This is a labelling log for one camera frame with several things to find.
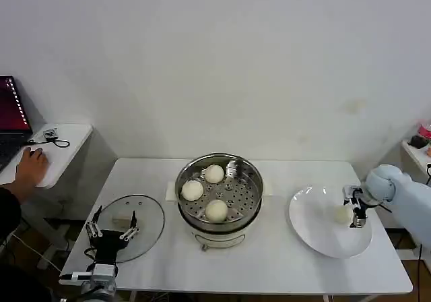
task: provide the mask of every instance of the sleeve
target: sleeve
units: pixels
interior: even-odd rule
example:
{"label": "sleeve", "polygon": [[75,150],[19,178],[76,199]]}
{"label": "sleeve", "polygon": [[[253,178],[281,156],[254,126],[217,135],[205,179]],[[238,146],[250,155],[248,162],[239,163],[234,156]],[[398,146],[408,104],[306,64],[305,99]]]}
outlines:
{"label": "sleeve", "polygon": [[21,206],[18,199],[7,189],[0,187],[0,240],[18,227],[21,221]]}

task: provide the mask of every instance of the person's arm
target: person's arm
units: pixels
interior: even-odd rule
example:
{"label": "person's arm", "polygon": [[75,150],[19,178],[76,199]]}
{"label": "person's arm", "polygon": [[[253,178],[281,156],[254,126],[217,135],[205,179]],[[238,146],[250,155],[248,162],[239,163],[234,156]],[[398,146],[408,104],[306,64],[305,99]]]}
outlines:
{"label": "person's arm", "polygon": [[20,204],[32,195],[48,168],[48,160],[41,148],[33,155],[30,153],[29,148],[24,150],[16,168],[15,181],[0,185],[0,239],[6,238],[18,227],[21,220]]}

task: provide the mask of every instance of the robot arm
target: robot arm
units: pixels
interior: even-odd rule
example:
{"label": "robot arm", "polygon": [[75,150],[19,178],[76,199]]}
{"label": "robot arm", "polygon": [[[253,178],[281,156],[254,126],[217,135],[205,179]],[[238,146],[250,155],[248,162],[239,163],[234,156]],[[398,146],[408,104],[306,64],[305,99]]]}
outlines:
{"label": "robot arm", "polygon": [[431,247],[431,187],[416,183],[397,167],[380,165],[368,174],[360,187],[344,187],[345,203],[354,204],[351,227],[365,223],[365,211],[386,203],[395,220],[420,243]]}
{"label": "robot arm", "polygon": [[91,221],[86,223],[86,230],[91,247],[96,251],[94,262],[87,267],[87,272],[74,272],[60,276],[62,280],[85,282],[82,284],[82,294],[71,299],[62,299],[61,302],[74,301],[114,301],[116,291],[115,277],[118,268],[116,265],[117,253],[126,248],[130,240],[139,232],[136,213],[133,211],[130,227],[124,233],[114,230],[100,230],[98,226],[99,207]]}

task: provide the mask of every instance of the small white table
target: small white table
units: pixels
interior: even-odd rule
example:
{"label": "small white table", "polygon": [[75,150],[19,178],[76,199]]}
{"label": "small white table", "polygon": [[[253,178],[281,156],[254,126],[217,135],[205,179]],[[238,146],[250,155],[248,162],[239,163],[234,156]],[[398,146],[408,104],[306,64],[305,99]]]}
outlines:
{"label": "small white table", "polygon": [[426,154],[426,151],[429,149],[430,145],[427,145],[421,149],[414,148],[407,143],[407,140],[403,140],[401,145],[404,150],[409,154],[411,159],[417,164],[420,170],[428,176],[427,173],[427,165],[431,163],[431,157]]}
{"label": "small white table", "polygon": [[[44,142],[43,131],[48,129],[55,129],[59,140],[67,140],[70,146],[66,148],[59,148],[54,144],[37,144],[30,146],[32,150],[42,148],[49,160],[48,171],[44,179],[38,184],[42,189],[52,188],[60,176],[64,173],[65,169],[78,153],[88,136],[92,132],[91,125],[78,125],[78,124],[45,124],[40,128],[31,138],[35,142]],[[22,148],[11,162],[0,172],[0,184],[11,183],[15,180],[16,166],[21,160]],[[70,247],[72,243],[68,243],[65,239],[65,234],[69,229],[68,225],[62,225],[55,230],[44,219],[44,215],[35,209],[31,204],[24,204],[22,206],[22,214],[28,223],[37,231],[42,233],[52,245],[44,252],[44,257],[51,260],[57,250],[64,250]],[[46,269],[48,263],[40,260],[38,268]]]}
{"label": "small white table", "polygon": [[[287,224],[288,200],[304,186],[340,188],[359,184],[347,162],[254,161],[272,196],[264,197],[254,228],[240,245],[201,251],[175,202],[165,201],[166,186],[188,160],[119,159],[92,213],[129,194],[157,199],[166,214],[159,241],[145,255],[119,264],[116,282],[130,291],[248,293],[272,295],[389,295],[411,292],[412,285],[374,210],[368,221],[373,239],[361,255],[329,258],[309,248]],[[62,274],[85,271],[88,236],[83,229]]]}
{"label": "small white table", "polygon": [[[67,148],[59,148],[54,144],[39,144],[30,146],[32,150],[42,148],[49,160],[49,168],[45,178],[39,183],[38,187],[44,189],[52,188],[65,169],[72,161],[73,157],[78,153],[88,136],[92,132],[91,125],[76,125],[76,124],[46,124],[40,128],[31,138],[35,142],[44,142],[43,131],[55,129],[59,136],[59,140],[67,140],[70,146]],[[16,154],[11,162],[0,172],[0,184],[10,183],[15,180],[16,165],[21,160],[22,152]]]}

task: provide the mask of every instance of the hand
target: hand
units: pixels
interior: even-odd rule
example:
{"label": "hand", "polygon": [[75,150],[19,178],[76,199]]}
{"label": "hand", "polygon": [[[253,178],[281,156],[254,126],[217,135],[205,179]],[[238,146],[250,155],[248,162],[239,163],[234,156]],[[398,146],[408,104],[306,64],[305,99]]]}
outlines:
{"label": "hand", "polygon": [[30,148],[26,148],[22,154],[20,163],[16,167],[15,181],[3,185],[22,204],[33,193],[34,188],[44,178],[48,169],[48,159],[38,148],[31,153]]}
{"label": "hand", "polygon": [[44,178],[48,169],[48,159],[42,148],[31,153],[30,147],[24,150],[20,163],[16,167],[15,181],[36,187]]}

